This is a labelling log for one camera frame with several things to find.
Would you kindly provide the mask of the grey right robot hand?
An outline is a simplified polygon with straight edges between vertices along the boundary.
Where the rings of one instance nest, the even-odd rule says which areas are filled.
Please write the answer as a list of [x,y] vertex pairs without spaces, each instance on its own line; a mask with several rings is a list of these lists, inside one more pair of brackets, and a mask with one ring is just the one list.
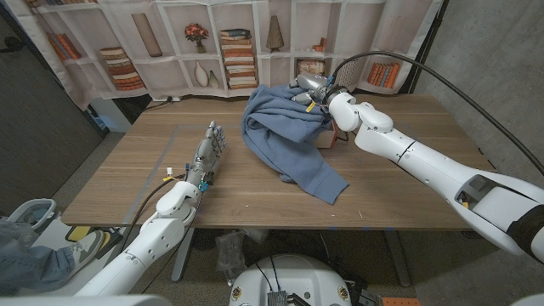
[[309,105],[315,102],[317,105],[329,105],[327,95],[327,78],[322,75],[304,72],[299,74],[289,83],[289,88],[301,88],[302,93],[292,97],[292,101],[300,105]]

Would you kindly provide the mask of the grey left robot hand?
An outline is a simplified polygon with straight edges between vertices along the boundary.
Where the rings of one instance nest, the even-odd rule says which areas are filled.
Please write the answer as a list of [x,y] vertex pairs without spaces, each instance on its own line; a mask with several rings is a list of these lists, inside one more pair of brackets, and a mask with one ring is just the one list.
[[186,171],[185,181],[201,187],[202,190],[205,184],[213,185],[225,149],[223,127],[211,121]]

